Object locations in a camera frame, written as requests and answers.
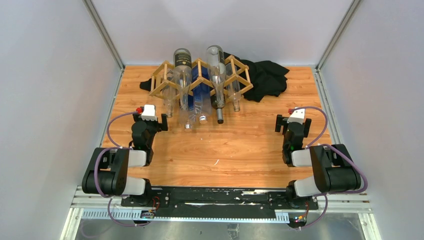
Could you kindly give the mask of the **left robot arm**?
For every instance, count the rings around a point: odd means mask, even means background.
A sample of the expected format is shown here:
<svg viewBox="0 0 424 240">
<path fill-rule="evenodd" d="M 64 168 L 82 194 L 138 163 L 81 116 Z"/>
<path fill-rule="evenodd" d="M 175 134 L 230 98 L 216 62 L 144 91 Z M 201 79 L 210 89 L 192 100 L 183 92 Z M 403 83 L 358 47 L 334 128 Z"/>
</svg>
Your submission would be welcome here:
<svg viewBox="0 0 424 240">
<path fill-rule="evenodd" d="M 129 168 L 147 167 L 153 160 L 153 142 L 157 133 L 168 130 L 167 115 L 158 121 L 153 116 L 132 113 L 134 124 L 128 147 L 97 147 L 82 178 L 82 191 L 104 198 L 128 196 L 142 207 L 159 202 L 147 178 L 128 175 Z"/>
</svg>

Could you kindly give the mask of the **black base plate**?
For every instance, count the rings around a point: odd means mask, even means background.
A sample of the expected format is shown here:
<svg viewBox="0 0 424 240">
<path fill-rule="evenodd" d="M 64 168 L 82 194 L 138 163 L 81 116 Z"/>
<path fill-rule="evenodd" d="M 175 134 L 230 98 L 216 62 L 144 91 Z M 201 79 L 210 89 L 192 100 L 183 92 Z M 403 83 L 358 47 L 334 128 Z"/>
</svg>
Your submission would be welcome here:
<svg viewBox="0 0 424 240">
<path fill-rule="evenodd" d="M 305 213 L 318 209 L 312 199 L 298 207 L 288 204 L 284 188 L 154 186 L 152 191 L 158 203 L 141 206 L 127 197 L 120 205 L 152 207 L 158 218 L 201 219 L 272 219 L 277 210 Z"/>
</svg>

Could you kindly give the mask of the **dark green bottle silver foil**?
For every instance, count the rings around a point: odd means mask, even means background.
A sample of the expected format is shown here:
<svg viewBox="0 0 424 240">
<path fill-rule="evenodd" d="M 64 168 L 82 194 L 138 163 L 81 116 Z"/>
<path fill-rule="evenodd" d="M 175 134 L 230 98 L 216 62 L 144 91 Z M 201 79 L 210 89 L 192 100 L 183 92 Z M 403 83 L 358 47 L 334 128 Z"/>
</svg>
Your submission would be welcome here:
<svg viewBox="0 0 424 240">
<path fill-rule="evenodd" d="M 217 123 L 223 124 L 224 123 L 223 108 L 226 105 L 225 101 L 217 99 L 217 96 L 215 94 L 211 96 L 210 101 L 211 101 L 211 106 L 215 109 L 215 112 L 216 112 Z"/>
</svg>

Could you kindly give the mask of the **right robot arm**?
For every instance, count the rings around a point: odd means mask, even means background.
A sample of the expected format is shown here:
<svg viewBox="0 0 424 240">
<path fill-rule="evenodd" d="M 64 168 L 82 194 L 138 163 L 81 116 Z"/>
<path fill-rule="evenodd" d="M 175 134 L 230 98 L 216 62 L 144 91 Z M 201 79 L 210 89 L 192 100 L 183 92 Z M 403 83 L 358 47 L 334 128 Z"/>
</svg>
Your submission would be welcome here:
<svg viewBox="0 0 424 240">
<path fill-rule="evenodd" d="M 356 191 L 363 183 L 344 144 L 304 146 L 311 123 L 310 118 L 297 113 L 276 117 L 275 132 L 283 135 L 283 162 L 292 168 L 312 168 L 312 176 L 292 180 L 285 189 L 284 200 L 292 209 L 298 209 L 315 195 Z"/>
</svg>

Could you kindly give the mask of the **blue square bottle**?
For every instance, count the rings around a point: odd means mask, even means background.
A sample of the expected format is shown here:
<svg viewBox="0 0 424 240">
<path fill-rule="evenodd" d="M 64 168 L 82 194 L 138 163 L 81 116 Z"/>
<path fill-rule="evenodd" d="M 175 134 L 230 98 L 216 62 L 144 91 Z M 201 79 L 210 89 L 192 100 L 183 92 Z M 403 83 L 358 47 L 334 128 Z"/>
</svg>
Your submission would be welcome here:
<svg viewBox="0 0 424 240">
<path fill-rule="evenodd" d="M 192 68 L 193 80 L 197 80 L 198 77 L 205 79 L 209 78 L 208 70 L 206 67 L 197 65 Z M 206 124 L 208 117 L 212 113 L 210 86 L 201 82 L 199 85 L 193 88 L 193 106 L 194 113 L 199 120 L 200 124 Z"/>
<path fill-rule="evenodd" d="M 196 122 L 194 97 L 189 94 L 189 87 L 179 89 L 179 123 L 185 132 L 191 132 Z"/>
</svg>

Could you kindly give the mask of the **black cloth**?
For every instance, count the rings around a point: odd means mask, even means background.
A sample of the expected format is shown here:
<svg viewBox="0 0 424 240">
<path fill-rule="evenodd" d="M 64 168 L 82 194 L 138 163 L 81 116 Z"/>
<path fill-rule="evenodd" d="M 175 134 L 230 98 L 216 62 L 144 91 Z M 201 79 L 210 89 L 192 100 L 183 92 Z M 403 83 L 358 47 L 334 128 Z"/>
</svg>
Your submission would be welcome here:
<svg viewBox="0 0 424 240">
<path fill-rule="evenodd" d="M 253 88 L 243 94 L 246 100 L 259 103 L 265 96 L 279 97 L 287 89 L 288 68 L 270 60 L 253 62 L 237 56 L 235 58 L 249 67 Z"/>
</svg>

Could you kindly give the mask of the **aluminium frame rail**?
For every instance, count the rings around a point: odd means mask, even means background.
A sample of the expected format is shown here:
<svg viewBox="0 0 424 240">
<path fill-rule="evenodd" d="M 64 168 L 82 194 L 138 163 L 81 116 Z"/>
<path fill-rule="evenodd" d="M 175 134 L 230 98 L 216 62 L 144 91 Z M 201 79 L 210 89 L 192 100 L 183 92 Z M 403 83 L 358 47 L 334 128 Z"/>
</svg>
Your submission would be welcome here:
<svg viewBox="0 0 424 240">
<path fill-rule="evenodd" d="M 78 187 L 72 208 L 85 219 L 132 221 L 191 221 L 226 223 L 284 223 L 313 213 L 370 214 L 365 194 L 333 194 L 290 203 L 283 189 L 155 186 L 143 203 L 137 197 L 105 198 Z"/>
</svg>

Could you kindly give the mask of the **clear bottle with black label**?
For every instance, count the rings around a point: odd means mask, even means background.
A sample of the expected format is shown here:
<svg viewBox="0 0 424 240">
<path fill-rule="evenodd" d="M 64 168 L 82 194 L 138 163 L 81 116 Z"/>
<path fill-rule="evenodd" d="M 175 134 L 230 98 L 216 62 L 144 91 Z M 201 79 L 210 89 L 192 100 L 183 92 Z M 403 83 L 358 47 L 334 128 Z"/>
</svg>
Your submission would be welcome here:
<svg viewBox="0 0 424 240">
<path fill-rule="evenodd" d="M 179 94 L 179 104 L 182 111 L 189 110 L 189 89 L 192 83 L 192 57 L 186 48 L 178 48 L 173 54 L 173 80 Z"/>
</svg>

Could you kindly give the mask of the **wooden lattice wine rack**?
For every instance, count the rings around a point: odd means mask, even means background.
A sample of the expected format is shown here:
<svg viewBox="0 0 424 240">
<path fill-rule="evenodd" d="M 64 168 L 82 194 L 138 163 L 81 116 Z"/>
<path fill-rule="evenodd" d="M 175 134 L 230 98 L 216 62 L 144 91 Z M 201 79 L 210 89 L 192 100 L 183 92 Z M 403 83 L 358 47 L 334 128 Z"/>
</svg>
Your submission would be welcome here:
<svg viewBox="0 0 424 240">
<path fill-rule="evenodd" d="M 230 64 L 231 69 L 234 71 L 234 73 L 230 74 L 230 76 L 224 80 L 225 87 L 232 84 L 234 81 L 238 81 L 241 85 L 244 85 L 244 87 L 239 90 L 241 95 L 253 88 L 253 84 L 251 83 L 249 75 L 249 67 L 246 64 L 243 64 L 234 55 L 228 56 L 224 60 L 224 63 Z M 165 96 L 163 94 L 163 89 L 165 87 L 177 89 L 177 85 L 172 81 L 168 80 L 167 77 L 168 70 L 173 70 L 174 68 L 175 66 L 173 64 L 165 60 L 151 74 L 149 96 L 157 97 L 164 100 Z M 189 86 L 188 94 L 192 96 L 192 89 L 194 89 L 194 87 L 198 86 L 199 84 L 206 84 L 211 88 L 214 87 L 211 81 L 202 76 L 202 71 L 200 68 L 198 69 L 198 77 Z"/>
</svg>

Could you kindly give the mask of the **clear bottle with white label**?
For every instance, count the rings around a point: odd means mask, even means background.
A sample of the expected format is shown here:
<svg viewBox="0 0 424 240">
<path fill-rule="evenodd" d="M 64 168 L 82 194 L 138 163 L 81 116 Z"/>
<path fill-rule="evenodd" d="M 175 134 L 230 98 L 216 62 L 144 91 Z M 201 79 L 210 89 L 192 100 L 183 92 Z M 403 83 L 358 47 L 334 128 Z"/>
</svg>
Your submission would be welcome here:
<svg viewBox="0 0 424 240">
<path fill-rule="evenodd" d="M 216 106 L 225 107 L 224 83 L 226 81 L 226 66 L 224 52 L 218 45 L 211 45 L 206 50 L 206 62 L 209 81 L 215 90 Z"/>
</svg>

